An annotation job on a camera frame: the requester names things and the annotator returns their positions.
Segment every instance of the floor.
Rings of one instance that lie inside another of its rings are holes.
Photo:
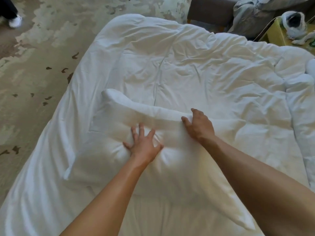
[[[0,205],[96,34],[126,13],[185,23],[191,0],[12,0],[0,22]]]

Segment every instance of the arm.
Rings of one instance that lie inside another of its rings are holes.
[[[315,194],[307,187],[223,142],[203,112],[192,108],[189,135],[212,156],[266,236],[315,235]]]
[[[139,135],[135,127],[131,131],[134,145],[123,143],[131,151],[128,162],[60,236],[118,235],[140,175],[163,148],[161,144],[153,146],[154,130],[144,136],[143,124],[139,124]]]

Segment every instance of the trouser leg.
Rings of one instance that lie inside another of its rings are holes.
[[[18,10],[11,0],[0,0],[0,16],[6,19],[14,19],[17,17]]]

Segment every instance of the human hand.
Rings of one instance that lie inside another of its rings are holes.
[[[202,144],[205,140],[215,137],[215,130],[212,122],[202,111],[192,108],[192,123],[186,117],[181,117],[185,128],[191,138]]]
[[[123,142],[123,145],[131,152],[131,157],[136,158],[140,164],[147,166],[152,162],[157,154],[163,149],[162,144],[156,147],[153,145],[153,137],[155,130],[152,129],[147,136],[144,135],[143,123],[139,123],[139,135],[137,134],[136,127],[131,128],[134,144]]]

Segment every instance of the shoe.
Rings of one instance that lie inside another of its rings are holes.
[[[9,20],[9,26],[11,28],[18,28],[22,24],[22,17],[20,15],[17,15],[16,18]]]

